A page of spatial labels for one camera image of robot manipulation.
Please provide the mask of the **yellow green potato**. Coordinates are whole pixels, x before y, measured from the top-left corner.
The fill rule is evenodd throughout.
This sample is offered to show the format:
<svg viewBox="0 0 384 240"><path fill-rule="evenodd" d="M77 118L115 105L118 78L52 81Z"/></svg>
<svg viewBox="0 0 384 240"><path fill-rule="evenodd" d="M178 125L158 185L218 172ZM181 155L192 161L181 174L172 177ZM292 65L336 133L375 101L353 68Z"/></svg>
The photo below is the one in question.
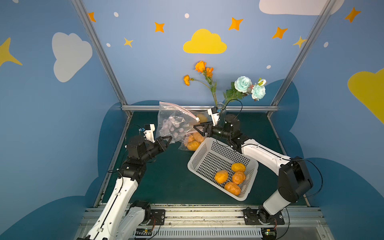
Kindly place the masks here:
<svg viewBox="0 0 384 240"><path fill-rule="evenodd" d="M197 114L197 118L199 118L200 124L208 122L208 118L204 114Z"/></svg>

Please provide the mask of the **orange potato edge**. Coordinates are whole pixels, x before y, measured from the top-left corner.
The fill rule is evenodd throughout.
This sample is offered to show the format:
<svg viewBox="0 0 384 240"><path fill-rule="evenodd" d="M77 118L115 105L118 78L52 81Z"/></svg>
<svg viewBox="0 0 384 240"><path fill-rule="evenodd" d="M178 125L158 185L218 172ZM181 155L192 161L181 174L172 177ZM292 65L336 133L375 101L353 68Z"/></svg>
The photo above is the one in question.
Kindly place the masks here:
<svg viewBox="0 0 384 240"><path fill-rule="evenodd" d="M193 133L193 137L195 141L202 143L205 140L205 137L203 137L200 133Z"/></svg>

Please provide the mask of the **spare clear zipper bag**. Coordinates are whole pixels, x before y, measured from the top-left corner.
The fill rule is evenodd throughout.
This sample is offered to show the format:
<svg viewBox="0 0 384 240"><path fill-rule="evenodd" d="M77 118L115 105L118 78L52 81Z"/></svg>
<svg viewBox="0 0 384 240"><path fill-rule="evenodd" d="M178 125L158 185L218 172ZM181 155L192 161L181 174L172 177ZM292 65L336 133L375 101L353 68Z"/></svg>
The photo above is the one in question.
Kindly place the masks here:
<svg viewBox="0 0 384 240"><path fill-rule="evenodd" d="M181 140L179 150L181 151L196 151L201 143L206 139L198 132L189 133Z"/></svg>

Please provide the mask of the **wrinkled orange potato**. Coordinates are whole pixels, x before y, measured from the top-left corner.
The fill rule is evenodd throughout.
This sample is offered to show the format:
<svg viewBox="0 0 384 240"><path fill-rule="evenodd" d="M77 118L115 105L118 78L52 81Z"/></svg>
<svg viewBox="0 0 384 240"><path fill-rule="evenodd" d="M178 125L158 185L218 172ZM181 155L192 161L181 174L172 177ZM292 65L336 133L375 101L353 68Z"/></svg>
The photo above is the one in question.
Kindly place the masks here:
<svg viewBox="0 0 384 240"><path fill-rule="evenodd" d="M246 175L242 171L235 172L234 175L232 176L232 182L235 183L236 185L242 184L246 179Z"/></svg>
<svg viewBox="0 0 384 240"><path fill-rule="evenodd" d="M233 183L233 182L228 182L226 183L226 185L224 186L225 190L228 191L229 193L235 195L235 196L238 196L240 193L241 193L241 188Z"/></svg>

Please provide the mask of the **wrinkled orange potato bottom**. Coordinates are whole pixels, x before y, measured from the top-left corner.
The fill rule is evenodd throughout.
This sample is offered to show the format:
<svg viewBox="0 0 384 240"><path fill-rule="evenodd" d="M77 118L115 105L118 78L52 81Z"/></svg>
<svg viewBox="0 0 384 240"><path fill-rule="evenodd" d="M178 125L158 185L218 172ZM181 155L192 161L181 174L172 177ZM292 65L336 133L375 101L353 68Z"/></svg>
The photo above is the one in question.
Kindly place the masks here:
<svg viewBox="0 0 384 240"><path fill-rule="evenodd" d="M228 182L226 183L226 185L224 186L225 190L228 191L229 193L235 195L235 196L238 196L240 193L241 193L241 188L233 183L233 182Z"/></svg>

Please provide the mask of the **clear zipper bag pink zipper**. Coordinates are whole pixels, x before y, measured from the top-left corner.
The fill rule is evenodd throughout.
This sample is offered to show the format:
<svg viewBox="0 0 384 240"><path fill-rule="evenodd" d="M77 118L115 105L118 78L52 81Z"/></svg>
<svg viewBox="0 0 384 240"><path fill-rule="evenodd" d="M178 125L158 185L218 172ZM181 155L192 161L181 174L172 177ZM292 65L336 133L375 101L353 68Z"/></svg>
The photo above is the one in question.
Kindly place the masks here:
<svg viewBox="0 0 384 240"><path fill-rule="evenodd" d="M199 119L198 123L207 123L212 121L212 117L209 115L208 111L195 111L194 115Z"/></svg>

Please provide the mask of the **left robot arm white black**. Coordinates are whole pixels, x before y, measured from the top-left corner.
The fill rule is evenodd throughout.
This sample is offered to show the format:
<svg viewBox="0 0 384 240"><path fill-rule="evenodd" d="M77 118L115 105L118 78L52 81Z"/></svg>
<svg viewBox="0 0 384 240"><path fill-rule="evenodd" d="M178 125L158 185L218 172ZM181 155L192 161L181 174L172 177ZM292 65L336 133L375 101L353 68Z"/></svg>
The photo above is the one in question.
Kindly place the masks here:
<svg viewBox="0 0 384 240"><path fill-rule="evenodd" d="M171 136L148 140L135 136L127 144L127 159L116 170L114 190L98 220L83 240L128 240L137 227L153 219L148 202L135 201L126 213L128 203L137 190L147 169L147 163L165 152Z"/></svg>

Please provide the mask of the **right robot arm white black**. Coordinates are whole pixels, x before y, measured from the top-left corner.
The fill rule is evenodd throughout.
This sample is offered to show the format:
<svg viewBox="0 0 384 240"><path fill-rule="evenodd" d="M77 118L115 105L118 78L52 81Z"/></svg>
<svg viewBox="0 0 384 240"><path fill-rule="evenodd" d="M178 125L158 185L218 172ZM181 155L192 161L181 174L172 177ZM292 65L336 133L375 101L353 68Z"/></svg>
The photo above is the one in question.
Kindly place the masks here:
<svg viewBox="0 0 384 240"><path fill-rule="evenodd" d="M241 132L241 124L235 115L227 115L224 124L219 125L220 115L213 114L211 122L194 126L203 137L219 137L227 140L234 151L263 164L278 176L277 190L259 206L258 217L263 224L306 194L314 183L306 161L299 157L281 155Z"/></svg>

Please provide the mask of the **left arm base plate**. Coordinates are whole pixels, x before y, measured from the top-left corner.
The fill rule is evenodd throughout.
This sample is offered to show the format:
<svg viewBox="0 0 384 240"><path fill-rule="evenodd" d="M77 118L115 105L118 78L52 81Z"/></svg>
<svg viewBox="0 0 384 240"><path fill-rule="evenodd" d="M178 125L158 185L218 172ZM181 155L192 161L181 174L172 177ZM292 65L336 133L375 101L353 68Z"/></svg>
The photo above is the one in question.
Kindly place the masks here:
<svg viewBox="0 0 384 240"><path fill-rule="evenodd" d="M151 216L149 220L145 220L144 226L163 226L165 224L166 210L155 209L151 210Z"/></svg>

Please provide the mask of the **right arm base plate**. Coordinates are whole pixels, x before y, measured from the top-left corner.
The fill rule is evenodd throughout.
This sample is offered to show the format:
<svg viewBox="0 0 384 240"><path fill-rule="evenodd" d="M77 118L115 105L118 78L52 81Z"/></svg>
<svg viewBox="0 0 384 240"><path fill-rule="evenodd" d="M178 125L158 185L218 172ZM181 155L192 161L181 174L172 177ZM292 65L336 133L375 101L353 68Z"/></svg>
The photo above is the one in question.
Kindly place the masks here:
<svg viewBox="0 0 384 240"><path fill-rule="evenodd" d="M284 225L285 220L281 211L276 213L275 215L270 215L265 210L259 209L251 209L246 208L243 209L243 215L245 219L246 225Z"/></svg>

